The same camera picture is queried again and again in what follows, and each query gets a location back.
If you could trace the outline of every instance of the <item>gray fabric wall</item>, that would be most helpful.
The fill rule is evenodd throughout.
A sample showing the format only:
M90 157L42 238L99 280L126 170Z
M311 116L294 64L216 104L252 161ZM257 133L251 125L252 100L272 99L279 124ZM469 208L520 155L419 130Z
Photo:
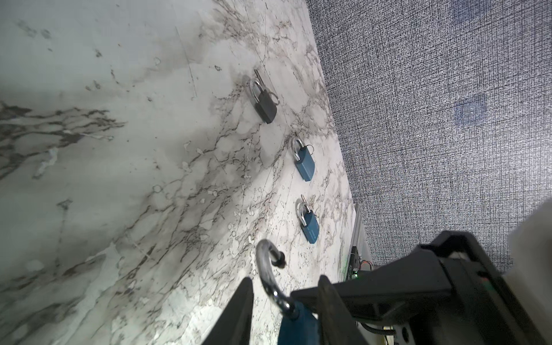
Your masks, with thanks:
M552 2L307 3L376 263L463 230L510 267L552 194Z

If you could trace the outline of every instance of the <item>padlock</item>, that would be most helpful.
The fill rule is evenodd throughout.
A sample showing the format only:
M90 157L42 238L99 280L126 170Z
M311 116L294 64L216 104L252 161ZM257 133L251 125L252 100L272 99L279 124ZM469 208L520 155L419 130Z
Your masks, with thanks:
M251 79L249 84L251 95L255 99L254 107L261 119L269 124L276 117L276 112L278 111L276 106L280 104L280 99L274 92L266 88L257 70L255 70L255 74L259 79ZM274 103L272 96L276 98L277 103Z
M316 220L316 215L310 206L307 204L305 197L301 195L302 203L297 207L297 217L301 221L301 229L310 244L314 244L318 240L320 227Z
M318 320L302 303L286 296L274 279L272 266L285 267L284 253L269 240L260 240L255 261L264 291L282 311L278 345L319 345Z
M293 150L293 155L295 157L295 166L303 180L310 181L314 176L314 160L309 152L309 148L305 146L303 141L295 136L291 140L291 149Z

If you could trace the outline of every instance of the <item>blue padlock body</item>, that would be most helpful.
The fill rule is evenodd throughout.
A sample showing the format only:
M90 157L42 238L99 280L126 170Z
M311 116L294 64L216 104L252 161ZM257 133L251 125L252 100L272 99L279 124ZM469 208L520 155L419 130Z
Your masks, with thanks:
M295 302L299 317L292 320L284 315L278 334L278 345L319 345L318 320L301 302Z
M306 146L301 148L298 154L299 161L295 162L295 166L297 167L297 170L299 170L303 180L308 182L312 180L312 176L314 176L314 161L312 160L312 156Z
M318 226L318 221L314 216L314 212L305 213L305 221L307 222L307 226L302 226L303 233L307 241L313 244L318 240L318 233L320 232L320 227Z

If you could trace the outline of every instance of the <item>metal ring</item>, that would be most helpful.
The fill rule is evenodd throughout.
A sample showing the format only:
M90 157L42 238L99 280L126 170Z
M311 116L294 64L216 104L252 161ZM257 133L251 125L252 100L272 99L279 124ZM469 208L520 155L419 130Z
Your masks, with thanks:
M295 149L295 143L298 142L301 148L305 147L305 144L303 143L303 140L299 139L298 136L294 136L291 140L291 150L293 151L293 154L295 156L296 161L300 161L301 158L299 157L298 151Z
M305 227L307 226L307 221L305 220L305 213L303 213L303 208L307 210L307 212L305 213L311 213L312 208L310 208L310 206L305 201L300 203L299 206L297 207L297 217L301 221L301 225Z
M276 303L282 313L291 319L296 319L299 311L295 308L295 301L280 290L274 274L272 273L272 265L280 260L280 251L269 240L260 240L257 244L255 260L257 261L257 270L261 283L263 283L264 291L268 297Z
M253 96L255 101L257 101L257 103L259 103L259 98L255 95L255 92L253 91L253 86L255 85L259 88L259 90L261 90L261 92L263 92L263 87L261 86L261 83L259 83L259 81L256 79L251 79L249 81L249 91L251 92L251 96Z
M276 100L278 100L278 102L276 103L276 105L280 104L280 99L278 98L278 95L276 95L274 92L268 90L268 94L272 94L276 97Z

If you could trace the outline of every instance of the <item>marble surface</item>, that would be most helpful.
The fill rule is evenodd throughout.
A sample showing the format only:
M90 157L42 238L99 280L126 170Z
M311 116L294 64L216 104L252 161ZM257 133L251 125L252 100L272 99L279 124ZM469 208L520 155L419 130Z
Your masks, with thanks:
M198 344L245 276L251 344L274 344L263 238L286 293L343 278L354 210L304 2L1 6L1 344ZM269 125L254 68L281 100Z

